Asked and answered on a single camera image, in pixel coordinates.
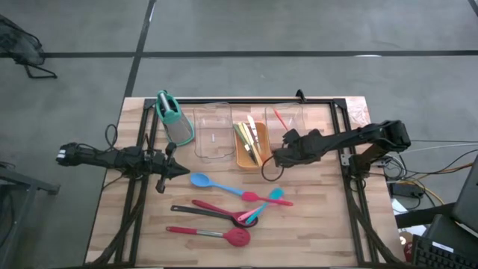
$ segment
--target concrete floor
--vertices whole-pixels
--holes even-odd
[[[0,13],[36,34],[46,52],[133,52],[149,0],[4,0]],[[145,51],[478,49],[466,0],[160,0]],[[61,184],[40,194],[15,268],[80,265],[105,170],[56,165],[58,147],[105,147],[132,58],[47,59],[58,80],[31,80],[0,59],[0,160]],[[401,119],[412,139],[477,140],[478,57],[143,59],[132,96],[366,96],[372,121]],[[412,149],[442,143],[414,143]],[[404,155],[437,170],[477,146]],[[460,163],[471,161],[473,155]],[[423,183],[456,200],[467,171]],[[415,201],[402,200],[412,206]],[[426,200],[421,208],[430,206]]]

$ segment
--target green grater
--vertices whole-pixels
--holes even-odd
[[[158,112],[170,142],[182,146],[194,139],[193,125],[182,113],[176,99],[165,90],[158,92],[156,112]]]

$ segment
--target knife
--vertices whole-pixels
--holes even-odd
[[[239,126],[237,124],[234,124],[234,130],[238,134],[239,138],[242,140],[242,143],[244,144],[244,148],[249,154],[249,157],[252,159],[252,161],[254,161],[255,164],[257,164],[257,161],[254,158],[254,153],[252,153],[252,150],[249,147],[249,144],[246,142],[246,138],[244,138],[244,136],[242,135],[242,132],[240,131]]]
[[[259,136],[257,135],[257,129],[255,128],[254,119],[251,117],[251,115],[247,115],[247,119],[249,121],[249,124],[251,125],[252,133],[254,134],[255,142],[257,143],[257,149],[259,153],[261,153],[261,145],[259,144]]]
[[[257,152],[257,149],[255,149],[254,146],[254,140],[252,139],[251,132],[249,131],[249,127],[247,127],[246,123],[239,123],[240,126],[243,127],[244,132],[246,133],[246,140],[249,141],[249,146],[251,146],[252,152],[254,153],[255,159],[257,160],[257,165],[262,166],[262,159],[261,156],[259,155],[259,152]]]

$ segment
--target chair leg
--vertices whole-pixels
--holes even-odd
[[[35,66],[33,64],[22,64],[22,65],[25,68],[25,71],[27,72],[27,75],[28,75],[29,78],[58,78],[57,74],[53,73],[50,70]],[[32,75],[31,72],[30,72],[30,67],[41,70],[41,71],[44,71],[44,72],[47,72],[51,75]]]

